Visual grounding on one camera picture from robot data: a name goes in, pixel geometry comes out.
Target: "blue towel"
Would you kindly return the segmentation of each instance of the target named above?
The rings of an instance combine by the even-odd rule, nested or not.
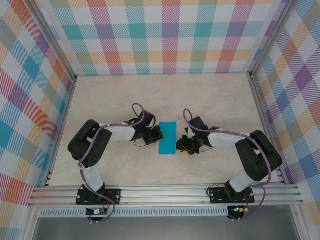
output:
[[[177,143],[177,123],[174,122],[160,122],[160,130],[163,133],[163,140],[159,142],[160,155],[176,154]]]

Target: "aluminum rail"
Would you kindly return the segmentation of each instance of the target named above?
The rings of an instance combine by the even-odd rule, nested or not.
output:
[[[210,204],[206,190],[209,184],[159,185],[159,186],[106,186],[107,189],[121,189],[120,205],[126,207],[190,207],[190,206],[236,206],[239,204]],[[31,208],[82,207],[76,205],[80,186],[49,186],[35,188],[29,201]],[[302,196],[296,185],[270,183],[266,187],[264,205],[300,205]],[[254,188],[255,203],[258,205],[263,197],[261,188]]]

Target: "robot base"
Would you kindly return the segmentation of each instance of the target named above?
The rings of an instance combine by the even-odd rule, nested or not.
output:
[[[208,189],[211,204],[252,204],[255,202],[255,196],[252,188],[247,187],[233,201],[230,200],[225,192],[225,187],[210,187]]]
[[[100,190],[97,191],[99,194],[111,199],[115,205],[120,204],[121,198],[121,189],[106,189],[106,186],[103,185]],[[103,199],[95,195],[89,189],[87,189],[84,185],[82,185],[77,193],[76,197],[76,205],[108,205],[109,203]]]

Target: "plaid backdrop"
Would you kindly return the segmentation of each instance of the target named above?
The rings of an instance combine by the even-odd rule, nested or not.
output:
[[[23,0],[0,1],[0,239],[15,240],[55,147],[71,80]]]
[[[256,53],[255,53],[255,55],[254,55],[254,57],[253,57],[253,60],[252,60],[252,62],[251,62],[251,64],[250,64],[250,67],[249,67],[249,69],[247,70],[247,72],[251,72],[251,71],[253,70],[253,68],[254,68],[254,66],[255,66],[255,64],[256,64],[256,62],[257,62],[257,59],[258,59],[258,57],[260,56],[260,53],[261,53],[262,49],[264,49],[264,47],[265,47],[265,45],[266,45],[266,43],[267,43],[267,41],[268,41],[268,38],[269,38],[270,34],[271,34],[272,31],[274,30],[274,27],[275,27],[275,25],[276,25],[276,22],[278,21],[278,19],[279,19],[281,13],[282,13],[282,11],[283,11],[283,9],[284,9],[287,1],[288,1],[288,0],[281,0],[281,3],[280,3],[278,9],[276,10],[276,12],[275,12],[275,14],[274,14],[274,16],[273,16],[273,18],[272,18],[272,21],[271,21],[271,23],[270,23],[267,31],[264,33],[263,39],[262,39],[262,41],[261,41],[261,43],[260,43],[260,45],[259,45],[258,50],[256,51]]]
[[[291,184],[311,232],[320,236],[320,1],[300,0],[256,83]]]
[[[268,29],[267,25],[265,32],[261,32],[263,25],[272,20],[269,10],[280,3],[279,0],[37,2],[75,71],[86,75],[247,72],[259,46],[254,48],[257,37],[261,34],[262,40]]]

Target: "metal extrusion bar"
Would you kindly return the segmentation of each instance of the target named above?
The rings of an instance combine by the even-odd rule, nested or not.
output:
[[[58,60],[62,64],[64,70],[67,72],[69,77],[72,78],[73,81],[75,82],[76,74],[73,71],[65,53],[62,51],[58,43],[58,40],[56,39],[54,33],[52,32],[50,26],[47,24],[47,21],[43,16],[41,10],[39,9],[38,5],[33,0],[23,0],[23,1],[27,6],[27,8],[29,9],[30,13],[32,14],[33,18],[35,19],[36,23],[40,27],[41,32],[45,36],[53,52],[56,54]]]
[[[27,220],[25,221],[25,226],[22,228],[21,240],[33,239],[40,212],[40,208],[27,209]]]
[[[287,20],[289,19],[292,11],[295,9],[298,2],[299,2],[299,0],[286,1],[286,4],[282,10],[282,13],[280,14],[278,21],[275,23],[275,26],[273,27],[273,31],[269,35],[269,38],[267,39],[267,42],[266,42],[264,48],[262,49],[255,65],[252,69],[253,77],[256,76],[257,72],[264,64],[271,48],[273,47],[275,42],[278,40],[280,33],[282,32],[283,28],[285,27]]]
[[[275,144],[275,141],[274,141],[274,139],[272,137],[272,134],[271,134],[270,125],[268,123],[268,118],[266,116],[266,113],[265,113],[263,105],[262,105],[262,100],[260,98],[260,95],[258,94],[256,82],[255,82],[254,79],[252,79],[250,74],[248,74],[248,80],[249,80],[249,84],[250,84],[250,87],[251,87],[253,98],[254,98],[254,101],[255,101],[255,104],[256,104],[260,119],[261,119],[261,123],[262,123],[263,129],[264,129],[264,133],[268,137],[268,139],[271,141],[271,143],[275,147],[277,147],[277,145]],[[283,174],[280,175],[279,172],[277,172],[278,177],[280,176],[281,179],[285,183],[289,184],[289,180],[288,180],[288,178],[287,178],[287,176],[285,174],[284,167],[281,166],[280,170],[281,170],[281,172]],[[304,216],[303,216],[302,206],[301,205],[292,204],[290,207],[291,207],[292,216],[293,216],[293,219],[295,221],[295,225],[297,227],[298,234],[299,234],[300,238],[304,239],[304,240],[312,239],[311,236],[310,236],[310,233],[308,232],[307,224],[306,224],[306,221],[305,221]]]
[[[57,138],[56,138],[53,154],[52,154],[50,162],[49,162],[49,168],[47,169],[47,172],[45,173],[46,178],[43,179],[42,186],[48,186],[49,183],[50,183],[51,175],[52,175],[52,172],[54,170],[54,166],[55,166],[55,163],[56,163],[56,160],[57,160],[57,155],[58,155],[60,143],[61,143],[62,136],[63,136],[64,130],[65,130],[65,126],[66,126],[66,123],[67,123],[67,118],[68,118],[68,114],[69,114],[69,111],[70,111],[71,102],[72,102],[72,99],[73,99],[74,94],[75,94],[76,86],[77,86],[77,80],[75,80],[75,82],[72,83],[71,88],[70,88],[70,96],[69,96],[68,102],[66,104],[66,108],[65,108],[64,115],[63,115],[61,127],[60,127],[60,130],[59,130]]]
[[[160,185],[160,186],[106,186],[108,189],[122,189],[121,201],[117,208],[128,207],[199,207],[199,206],[236,206],[237,204],[210,204],[206,190],[210,185]],[[32,208],[63,208],[76,205],[78,186],[54,186],[35,188],[29,201]],[[296,185],[270,183],[266,187],[264,205],[299,205],[302,196]],[[261,188],[254,188],[255,203],[258,205],[263,197]],[[99,205],[83,206],[102,207]]]

